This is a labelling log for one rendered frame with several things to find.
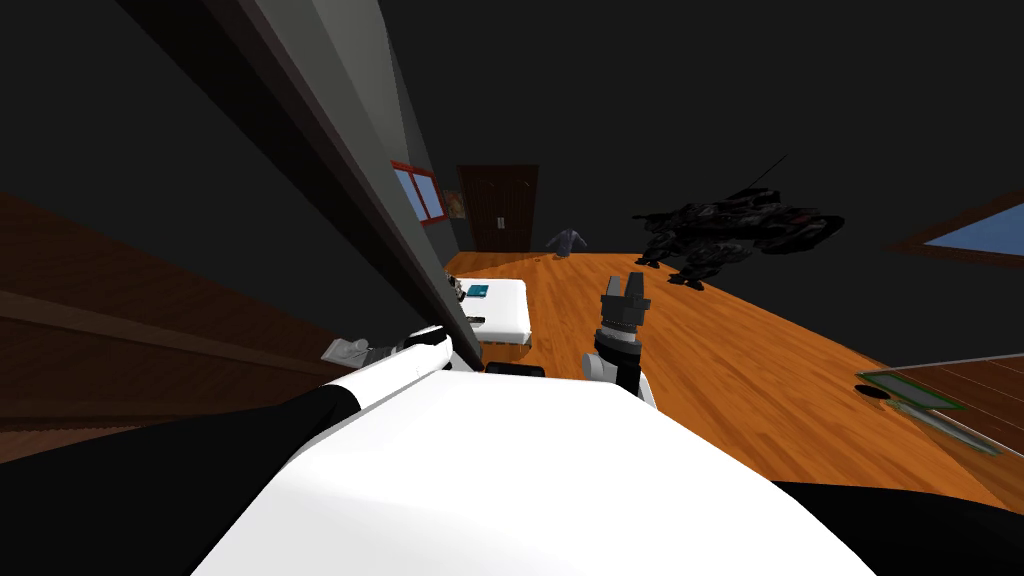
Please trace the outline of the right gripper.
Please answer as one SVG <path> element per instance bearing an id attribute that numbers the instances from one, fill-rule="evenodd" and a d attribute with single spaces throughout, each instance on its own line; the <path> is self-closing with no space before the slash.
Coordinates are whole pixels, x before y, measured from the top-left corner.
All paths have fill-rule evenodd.
<path id="1" fill-rule="evenodd" d="M 651 303 L 645 299 L 644 273 L 637 271 L 628 276 L 625 296 L 622 296 L 621 277 L 611 276 L 600 301 L 603 326 L 642 326 Z"/>

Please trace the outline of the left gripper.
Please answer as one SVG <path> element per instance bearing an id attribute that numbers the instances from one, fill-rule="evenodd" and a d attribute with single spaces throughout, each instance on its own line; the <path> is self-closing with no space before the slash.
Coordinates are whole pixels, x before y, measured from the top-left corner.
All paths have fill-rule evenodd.
<path id="1" fill-rule="evenodd" d="M 369 343 L 367 339 L 354 341 L 336 339 L 328 346 L 321 359 L 343 366 L 362 366 L 368 352 Z"/>

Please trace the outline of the grey blue jacket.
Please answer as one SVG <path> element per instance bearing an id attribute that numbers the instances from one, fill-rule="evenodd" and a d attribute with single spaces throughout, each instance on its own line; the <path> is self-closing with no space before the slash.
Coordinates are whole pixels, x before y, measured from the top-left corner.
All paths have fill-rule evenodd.
<path id="1" fill-rule="evenodd" d="M 575 248 L 587 248 L 588 244 L 574 229 L 566 228 L 558 232 L 546 244 L 551 248 L 555 259 L 568 258 Z"/>

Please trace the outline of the black robot sculpture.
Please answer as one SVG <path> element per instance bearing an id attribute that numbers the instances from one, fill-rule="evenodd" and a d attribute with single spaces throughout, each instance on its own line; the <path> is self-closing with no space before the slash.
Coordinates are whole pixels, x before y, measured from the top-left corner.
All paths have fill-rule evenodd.
<path id="1" fill-rule="evenodd" d="M 668 282 L 702 291 L 703 282 L 754 252 L 810 251 L 839 233 L 846 220 L 782 201 L 771 188 L 746 188 L 723 200 L 688 203 L 665 213 L 636 215 L 653 238 L 635 263 L 657 269 L 667 258 L 683 264 Z"/>

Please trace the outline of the white bed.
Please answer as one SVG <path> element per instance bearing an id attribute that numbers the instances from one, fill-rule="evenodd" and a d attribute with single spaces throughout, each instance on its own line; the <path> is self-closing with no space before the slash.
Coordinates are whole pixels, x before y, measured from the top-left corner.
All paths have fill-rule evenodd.
<path id="1" fill-rule="evenodd" d="M 451 276 L 447 282 L 456 289 L 459 303 L 481 343 L 527 347 L 532 344 L 527 286 L 523 280 Z"/>

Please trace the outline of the dark brown wardrobe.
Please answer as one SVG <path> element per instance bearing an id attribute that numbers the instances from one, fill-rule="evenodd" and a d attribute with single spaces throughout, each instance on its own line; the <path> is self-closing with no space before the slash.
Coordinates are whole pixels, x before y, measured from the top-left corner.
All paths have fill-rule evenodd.
<path id="1" fill-rule="evenodd" d="M 530 250 L 537 165 L 459 165 L 466 213 L 477 252 Z"/>

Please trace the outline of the red framed window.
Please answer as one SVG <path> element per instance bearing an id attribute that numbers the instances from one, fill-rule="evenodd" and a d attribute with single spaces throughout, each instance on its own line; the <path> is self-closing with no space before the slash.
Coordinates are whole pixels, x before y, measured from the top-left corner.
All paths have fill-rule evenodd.
<path id="1" fill-rule="evenodd" d="M 432 172 L 397 161 L 391 164 L 414 213 L 424 227 L 449 218 L 442 192 Z"/>

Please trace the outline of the dark brown door leaf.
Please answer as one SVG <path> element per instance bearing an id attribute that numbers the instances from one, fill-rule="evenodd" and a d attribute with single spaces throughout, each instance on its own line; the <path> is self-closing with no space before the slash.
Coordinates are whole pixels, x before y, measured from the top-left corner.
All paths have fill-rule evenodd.
<path id="1" fill-rule="evenodd" d="M 331 332 L 0 192 L 0 463 L 276 405 Z"/>

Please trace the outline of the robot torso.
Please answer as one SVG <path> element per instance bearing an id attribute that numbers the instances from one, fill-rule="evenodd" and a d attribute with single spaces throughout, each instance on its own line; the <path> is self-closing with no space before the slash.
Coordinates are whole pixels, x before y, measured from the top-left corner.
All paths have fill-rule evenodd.
<path id="1" fill-rule="evenodd" d="M 303 446 L 193 576 L 874 576 L 611 383 L 437 371 Z"/>

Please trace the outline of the brown framed window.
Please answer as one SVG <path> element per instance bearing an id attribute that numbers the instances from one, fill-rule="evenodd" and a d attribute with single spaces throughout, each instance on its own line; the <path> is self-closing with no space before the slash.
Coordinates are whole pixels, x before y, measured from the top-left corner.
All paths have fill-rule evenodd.
<path id="1" fill-rule="evenodd" d="M 931 258 L 1024 268 L 1024 189 L 968 209 L 887 249 Z"/>

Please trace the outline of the brown desk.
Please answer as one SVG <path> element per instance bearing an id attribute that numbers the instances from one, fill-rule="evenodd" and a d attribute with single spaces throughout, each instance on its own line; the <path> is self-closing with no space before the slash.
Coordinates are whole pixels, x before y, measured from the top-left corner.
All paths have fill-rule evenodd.
<path id="1" fill-rule="evenodd" d="M 978 451 L 1024 458 L 1024 353 L 863 371 L 857 377 Z"/>

